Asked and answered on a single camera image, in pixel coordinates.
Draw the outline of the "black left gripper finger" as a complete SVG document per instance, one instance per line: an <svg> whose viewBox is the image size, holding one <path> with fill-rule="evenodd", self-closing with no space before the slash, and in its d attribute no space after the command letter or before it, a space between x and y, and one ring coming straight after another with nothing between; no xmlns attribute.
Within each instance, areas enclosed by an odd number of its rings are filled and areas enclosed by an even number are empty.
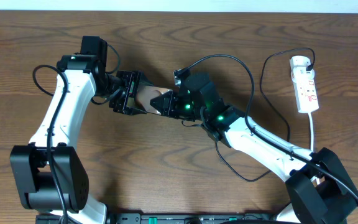
<svg viewBox="0 0 358 224"><path fill-rule="evenodd" d="M154 86L154 84L145 76L144 72L138 71L139 85Z"/></svg>
<svg viewBox="0 0 358 224"><path fill-rule="evenodd" d="M142 107L133 106L129 109L130 115L138 115L138 114L147 114L146 110L144 110Z"/></svg>

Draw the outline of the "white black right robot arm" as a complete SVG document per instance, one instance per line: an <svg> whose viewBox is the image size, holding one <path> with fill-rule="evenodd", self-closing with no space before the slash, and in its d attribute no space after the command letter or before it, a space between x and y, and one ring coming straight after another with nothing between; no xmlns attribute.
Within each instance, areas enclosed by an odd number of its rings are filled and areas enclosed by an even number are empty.
<svg viewBox="0 0 358 224"><path fill-rule="evenodd" d="M284 181L290 203L273 218L287 223L343 223L358 207L358 190L338 156L294 146L260 127L251 117L224 103L208 74L180 81L150 100L162 116L200 120L208 136L241 151Z"/></svg>

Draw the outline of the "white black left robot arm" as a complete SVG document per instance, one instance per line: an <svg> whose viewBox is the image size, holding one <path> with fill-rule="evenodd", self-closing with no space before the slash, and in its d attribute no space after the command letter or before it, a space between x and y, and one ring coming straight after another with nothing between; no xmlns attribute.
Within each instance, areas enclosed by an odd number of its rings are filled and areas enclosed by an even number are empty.
<svg viewBox="0 0 358 224"><path fill-rule="evenodd" d="M57 85L47 113L26 145L16 145L10 163L21 205L51 214L60 223L109 223L108 207L90 195L88 175L76 152L88 105L104 96L128 108L126 100L145 100L153 84L140 72L105 71L96 54L64 55L52 66Z"/></svg>

